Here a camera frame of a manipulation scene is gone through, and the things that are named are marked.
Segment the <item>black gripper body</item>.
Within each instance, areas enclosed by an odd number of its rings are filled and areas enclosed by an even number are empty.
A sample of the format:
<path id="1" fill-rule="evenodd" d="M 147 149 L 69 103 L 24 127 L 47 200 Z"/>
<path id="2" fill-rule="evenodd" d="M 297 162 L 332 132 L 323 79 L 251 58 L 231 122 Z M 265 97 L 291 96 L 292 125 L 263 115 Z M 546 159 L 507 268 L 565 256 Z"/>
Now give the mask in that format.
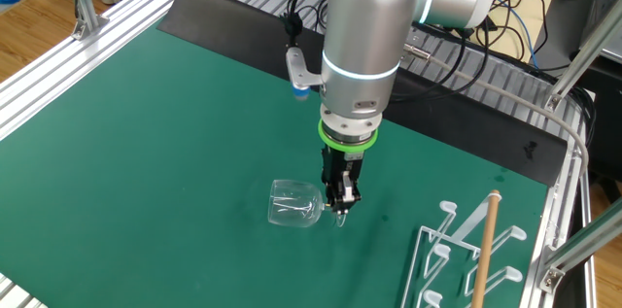
<path id="1" fill-rule="evenodd" d="M 345 153 L 328 145 L 322 148 L 322 182 L 331 184 L 342 180 L 342 173 L 347 172 L 351 182 L 356 185 L 363 167 L 364 152 Z"/>

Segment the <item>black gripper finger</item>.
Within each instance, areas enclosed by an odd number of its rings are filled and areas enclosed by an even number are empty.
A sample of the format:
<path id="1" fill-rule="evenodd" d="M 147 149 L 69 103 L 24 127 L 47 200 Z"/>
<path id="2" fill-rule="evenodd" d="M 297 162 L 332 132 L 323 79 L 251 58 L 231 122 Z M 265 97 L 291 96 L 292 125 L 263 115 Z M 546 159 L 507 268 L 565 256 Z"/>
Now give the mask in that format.
<path id="1" fill-rule="evenodd" d="M 342 210 L 342 196 L 339 191 L 339 187 L 332 183 L 325 183 L 325 192 L 327 197 L 327 204 L 332 212 L 340 212 Z"/>
<path id="2" fill-rule="evenodd" d="M 350 177 L 349 171 L 342 173 L 341 181 L 338 184 L 337 214 L 346 215 L 349 210 L 361 200 L 355 182 Z"/>

